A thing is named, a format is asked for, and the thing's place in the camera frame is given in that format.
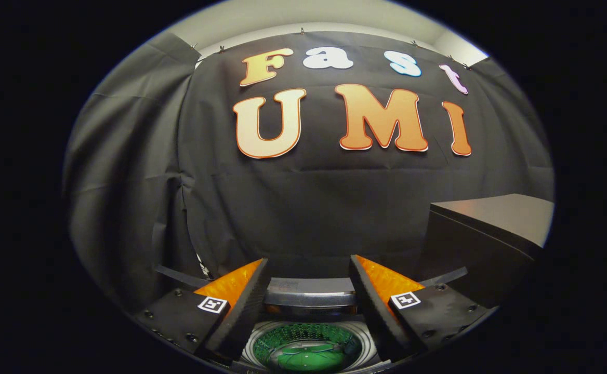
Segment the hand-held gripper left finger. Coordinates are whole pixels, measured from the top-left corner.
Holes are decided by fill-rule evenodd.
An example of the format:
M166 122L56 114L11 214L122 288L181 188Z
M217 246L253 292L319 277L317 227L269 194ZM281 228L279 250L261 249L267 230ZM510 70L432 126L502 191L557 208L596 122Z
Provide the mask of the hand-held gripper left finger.
M239 360L271 279L270 263L261 258L198 289L175 288L136 312L134 319L196 359Z

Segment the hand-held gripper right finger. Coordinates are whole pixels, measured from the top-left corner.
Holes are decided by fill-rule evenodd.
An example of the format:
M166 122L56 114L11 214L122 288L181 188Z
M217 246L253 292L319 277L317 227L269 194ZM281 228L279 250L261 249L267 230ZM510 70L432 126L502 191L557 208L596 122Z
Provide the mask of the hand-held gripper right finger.
M425 286L358 255L349 275L378 355L393 363L443 348L491 312L446 283Z

